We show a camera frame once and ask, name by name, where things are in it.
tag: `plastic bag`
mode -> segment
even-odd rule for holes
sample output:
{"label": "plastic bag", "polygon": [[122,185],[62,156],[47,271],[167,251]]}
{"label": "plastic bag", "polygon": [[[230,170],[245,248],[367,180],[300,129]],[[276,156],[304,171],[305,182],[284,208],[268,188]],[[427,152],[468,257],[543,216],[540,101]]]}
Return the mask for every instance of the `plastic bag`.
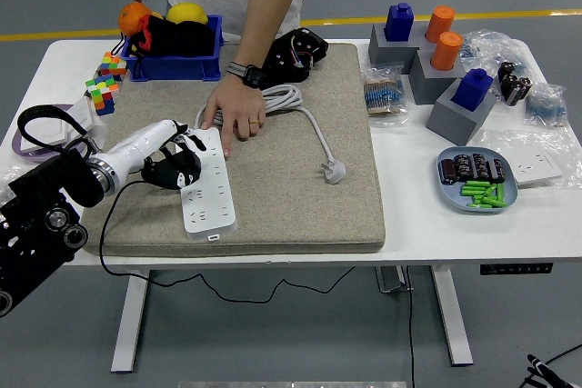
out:
{"label": "plastic bag", "polygon": [[402,86],[402,68],[402,65],[380,65],[363,72],[364,100],[371,125],[406,125],[408,104]]}
{"label": "plastic bag", "polygon": [[486,147],[503,155],[510,149],[537,146],[552,158],[562,177],[542,186],[556,189],[582,189],[582,152],[576,137],[565,128],[534,131],[486,130],[475,136],[472,145]]}
{"label": "plastic bag", "polygon": [[526,96],[524,121],[547,128],[568,125],[566,88],[559,85],[535,84]]}
{"label": "plastic bag", "polygon": [[491,93],[497,100],[505,102],[501,92],[497,72],[502,63],[513,63],[515,69],[512,75],[517,78],[528,78],[532,83],[543,82],[543,78],[528,65],[528,59],[521,45],[511,37],[499,32],[487,30],[473,31],[463,35],[463,46],[459,53],[466,71],[482,68],[495,80],[491,85]]}

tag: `yellow ball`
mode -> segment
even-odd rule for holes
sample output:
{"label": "yellow ball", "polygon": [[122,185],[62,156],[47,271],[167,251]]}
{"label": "yellow ball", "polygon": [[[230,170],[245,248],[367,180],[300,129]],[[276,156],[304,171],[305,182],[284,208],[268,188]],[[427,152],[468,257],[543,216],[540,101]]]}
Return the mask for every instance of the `yellow ball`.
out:
{"label": "yellow ball", "polygon": [[190,2],[172,6],[167,12],[166,19],[174,23],[198,22],[203,25],[208,23],[208,17],[202,6]]}

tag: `rubik's cube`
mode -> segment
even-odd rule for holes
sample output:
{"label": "rubik's cube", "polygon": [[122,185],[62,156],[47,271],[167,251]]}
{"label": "rubik's cube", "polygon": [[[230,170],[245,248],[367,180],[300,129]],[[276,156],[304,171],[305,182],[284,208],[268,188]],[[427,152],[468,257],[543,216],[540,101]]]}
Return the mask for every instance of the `rubik's cube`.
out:
{"label": "rubik's cube", "polygon": [[119,85],[113,75],[98,76],[85,82],[87,95],[91,96],[97,115],[114,112],[115,99],[119,96]]}
{"label": "rubik's cube", "polygon": [[100,76],[113,75],[116,81],[123,81],[127,73],[127,63],[111,52],[105,52],[97,73]]}

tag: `white robotic hand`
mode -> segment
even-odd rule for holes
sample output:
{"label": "white robotic hand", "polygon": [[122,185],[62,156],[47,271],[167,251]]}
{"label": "white robotic hand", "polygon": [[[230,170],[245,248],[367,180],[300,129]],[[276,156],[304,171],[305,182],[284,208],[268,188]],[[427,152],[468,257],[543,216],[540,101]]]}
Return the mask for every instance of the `white robotic hand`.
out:
{"label": "white robotic hand", "polygon": [[[168,189],[179,189],[193,183],[200,175],[200,161],[194,151],[186,147],[183,135],[193,135],[185,124],[162,120],[135,131],[107,153],[91,155],[87,164],[103,187],[104,196],[117,193],[127,176],[142,171],[144,179]],[[205,150],[194,135],[194,143]],[[180,144],[182,152],[171,154],[166,144]],[[155,163],[151,155],[160,150],[166,159]]]}

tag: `orange cylinder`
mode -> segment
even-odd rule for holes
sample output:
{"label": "orange cylinder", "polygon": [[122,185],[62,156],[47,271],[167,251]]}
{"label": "orange cylinder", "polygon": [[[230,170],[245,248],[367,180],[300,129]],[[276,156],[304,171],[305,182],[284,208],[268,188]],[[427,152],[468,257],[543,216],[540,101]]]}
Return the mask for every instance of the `orange cylinder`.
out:
{"label": "orange cylinder", "polygon": [[455,66],[461,45],[463,45],[463,37],[460,34],[443,32],[438,38],[435,54],[430,60],[430,64],[441,72],[451,70]]}
{"label": "orange cylinder", "polygon": [[450,30],[454,18],[455,10],[453,8],[445,5],[437,6],[430,16],[430,22],[425,34],[427,41],[438,44],[438,37],[443,32]]}

